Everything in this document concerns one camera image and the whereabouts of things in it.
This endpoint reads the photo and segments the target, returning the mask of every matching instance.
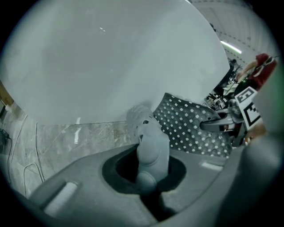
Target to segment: marble wall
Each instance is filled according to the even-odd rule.
[[[125,121],[84,125],[42,125],[36,124],[29,116],[25,117],[26,114],[23,112],[18,117],[7,113],[2,127],[12,139],[9,158],[10,186],[21,194],[24,194],[24,167],[32,162],[37,163],[36,143],[45,179],[83,156],[131,144]],[[7,159],[10,146],[11,141],[8,141],[4,151],[0,153],[1,170],[8,182],[10,180]],[[27,196],[41,184],[35,165],[26,168],[25,184]]]

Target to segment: cable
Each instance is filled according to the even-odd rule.
[[[11,157],[11,162],[10,162],[10,167],[9,167],[9,158],[10,158],[10,154],[11,154],[11,149],[12,149],[12,139],[11,139],[11,147],[10,147],[10,153],[9,153],[9,156],[8,156],[8,160],[7,160],[7,164],[8,164],[8,176],[9,176],[9,181],[10,181],[10,184],[11,184],[11,165],[12,165],[12,161],[13,161],[13,157],[14,157],[14,153],[15,153],[15,147],[16,147],[16,144],[17,144],[17,141],[18,141],[18,138],[20,136],[20,133],[22,131],[22,128],[23,128],[23,124],[24,124],[24,121],[26,120],[27,118],[27,115],[25,116],[23,122],[22,122],[22,125],[21,125],[21,128],[20,128],[20,131],[19,131],[19,134],[16,138],[16,141],[15,141],[15,144],[14,144],[14,148],[13,148],[13,152],[12,152],[12,157]],[[31,166],[31,165],[36,165],[37,167],[37,170],[39,171],[39,176],[40,176],[40,180],[41,182],[43,183],[44,182],[44,176],[43,176],[43,172],[42,172],[42,168],[41,168],[41,165],[40,165],[40,160],[39,160],[39,154],[38,154],[38,151],[37,151],[37,143],[36,143],[36,132],[37,132],[37,123],[35,125],[35,152],[36,152],[36,158],[37,158],[37,161],[38,161],[38,164],[39,164],[39,167],[38,165],[35,163],[35,162],[32,162],[31,164],[28,164],[24,167],[24,171],[23,171],[23,179],[24,179],[24,195],[26,197],[26,182],[25,182],[25,170],[27,167]]]
[[[24,171],[23,171],[23,179],[24,179],[24,194],[25,197],[27,197],[26,195],[26,181],[25,181],[25,170],[27,167],[31,166],[32,164],[34,164],[37,167],[37,170],[39,171],[39,176],[40,176],[40,180],[43,183],[44,182],[44,176],[43,176],[43,170],[41,168],[41,164],[40,164],[40,160],[39,160],[39,153],[37,151],[37,143],[36,143],[36,131],[37,131],[37,123],[35,124],[35,153],[36,153],[36,158],[37,158],[37,162],[39,165],[37,165],[35,162],[32,162],[31,164],[28,164],[24,167]]]
[[[18,136],[17,136],[17,138],[16,138],[16,141],[15,141],[15,144],[14,144],[14,148],[13,148],[13,153],[12,153],[12,158],[11,158],[11,162],[10,162],[10,167],[9,167],[9,169],[8,169],[8,175],[9,175],[10,183],[11,183],[11,176],[10,176],[10,173],[11,173],[11,165],[12,165],[12,161],[13,161],[13,157],[14,157],[15,147],[16,147],[18,138],[19,138],[19,136],[20,136],[20,133],[21,133],[21,131],[22,131],[22,127],[23,127],[23,124],[24,124],[26,118],[27,118],[27,115],[25,116],[25,118],[24,118],[24,120],[23,120],[23,122],[22,122],[20,131],[19,131],[19,134],[18,134]]]
[[[36,131],[37,131],[37,123],[35,124],[35,152],[36,152],[36,158],[37,158],[37,162],[39,164],[39,175],[42,181],[44,181],[44,176],[43,176],[43,170],[41,168],[41,164],[40,164],[40,160],[39,160],[39,153],[37,151],[37,143],[36,143]]]
[[[26,170],[27,167],[31,166],[32,164],[34,164],[37,167],[37,170],[39,171],[39,167],[37,166],[37,164],[35,162],[32,162],[31,164],[28,164],[24,167],[23,179],[24,179],[24,194],[25,194],[25,197],[27,197],[27,195],[26,195],[26,182],[25,182],[25,170]],[[43,179],[41,178],[40,171],[39,171],[39,176],[40,176],[41,182],[43,183]]]
[[[231,90],[231,88],[234,86],[235,82],[232,84],[232,86],[230,87],[230,89],[226,92],[226,94],[223,95],[223,98],[221,100],[224,99],[224,97],[227,95],[227,93]]]
[[[12,142],[12,139],[11,139],[11,138],[8,138],[8,139],[11,140],[11,146],[10,146],[9,156],[8,156],[8,159],[7,159],[7,171],[8,171],[8,176],[10,177],[10,175],[9,175],[9,158],[10,158],[10,154],[11,154],[13,142]]]

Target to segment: dark patterned cloth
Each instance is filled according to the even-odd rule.
[[[187,153],[229,157],[232,150],[228,133],[200,129],[203,121],[220,119],[212,109],[165,93],[154,116],[169,136],[170,148]]]

